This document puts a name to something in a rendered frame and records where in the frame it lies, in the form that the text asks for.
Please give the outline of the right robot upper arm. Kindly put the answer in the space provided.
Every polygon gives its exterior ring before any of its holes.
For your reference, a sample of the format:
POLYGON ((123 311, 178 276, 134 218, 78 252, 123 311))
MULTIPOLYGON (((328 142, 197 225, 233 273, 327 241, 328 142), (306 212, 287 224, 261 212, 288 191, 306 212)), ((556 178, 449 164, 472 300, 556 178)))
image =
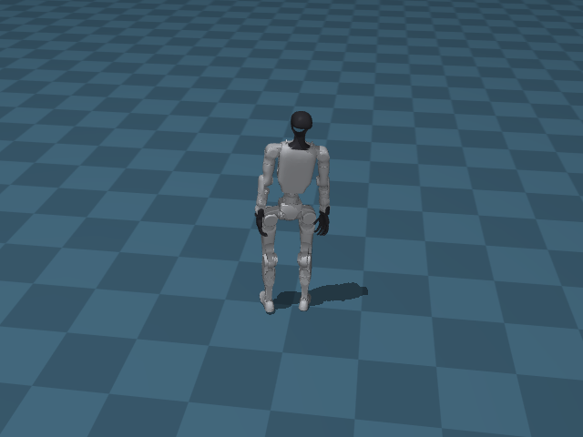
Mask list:
POLYGON ((317 159, 318 159, 318 172, 319 176, 316 176, 316 184, 319 187, 328 186, 328 175, 330 167, 330 156, 326 147, 315 146, 317 159))

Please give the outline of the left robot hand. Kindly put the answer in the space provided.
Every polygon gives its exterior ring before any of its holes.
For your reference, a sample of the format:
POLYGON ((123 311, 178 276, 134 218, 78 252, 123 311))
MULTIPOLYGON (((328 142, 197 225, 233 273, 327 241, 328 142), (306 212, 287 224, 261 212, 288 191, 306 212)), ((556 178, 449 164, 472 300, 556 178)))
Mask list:
POLYGON ((264 210, 262 208, 259 209, 258 215, 257 215, 257 213, 255 213, 255 217, 256 217, 256 224, 257 224, 257 227, 258 227, 260 234, 264 237, 268 237, 267 233, 264 233, 262 231, 262 218, 264 217, 264 210))

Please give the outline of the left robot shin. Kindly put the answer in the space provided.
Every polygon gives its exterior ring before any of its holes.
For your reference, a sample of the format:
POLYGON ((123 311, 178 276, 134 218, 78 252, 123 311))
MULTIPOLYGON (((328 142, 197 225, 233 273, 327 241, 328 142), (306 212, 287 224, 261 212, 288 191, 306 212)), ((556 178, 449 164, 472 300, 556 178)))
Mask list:
POLYGON ((262 255, 261 270, 265 288, 265 300, 268 301, 268 299, 270 299, 271 301, 272 287, 275 281, 276 270, 274 266, 273 268, 268 268, 268 259, 266 254, 262 255))

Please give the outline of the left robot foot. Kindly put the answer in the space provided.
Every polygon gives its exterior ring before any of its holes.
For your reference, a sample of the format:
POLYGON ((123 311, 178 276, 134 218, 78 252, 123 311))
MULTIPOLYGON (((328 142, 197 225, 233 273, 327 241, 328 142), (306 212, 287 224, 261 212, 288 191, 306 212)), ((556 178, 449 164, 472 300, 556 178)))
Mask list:
POLYGON ((260 300, 261 300, 261 303, 264 306, 264 309, 267 312, 273 312, 274 311, 273 300, 272 299, 271 299, 271 301, 270 301, 270 299, 268 299, 268 301, 265 300, 265 290, 264 291, 261 291, 261 293, 260 293, 260 300))

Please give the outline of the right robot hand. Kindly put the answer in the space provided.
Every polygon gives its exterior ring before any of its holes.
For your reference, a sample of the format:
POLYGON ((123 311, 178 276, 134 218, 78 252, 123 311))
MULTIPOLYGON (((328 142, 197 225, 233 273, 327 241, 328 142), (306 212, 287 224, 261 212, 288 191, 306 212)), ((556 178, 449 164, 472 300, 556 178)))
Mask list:
POLYGON ((320 216, 315 220, 314 225, 319 221, 319 226, 318 228, 314 231, 317 232, 320 228, 319 233, 317 233, 317 235, 320 234, 325 236, 329 230, 329 218, 328 215, 330 214, 330 207, 327 207, 325 210, 325 213, 320 211, 320 216), (321 233, 322 232, 322 233, 321 233), (323 234, 324 233, 324 234, 323 234))

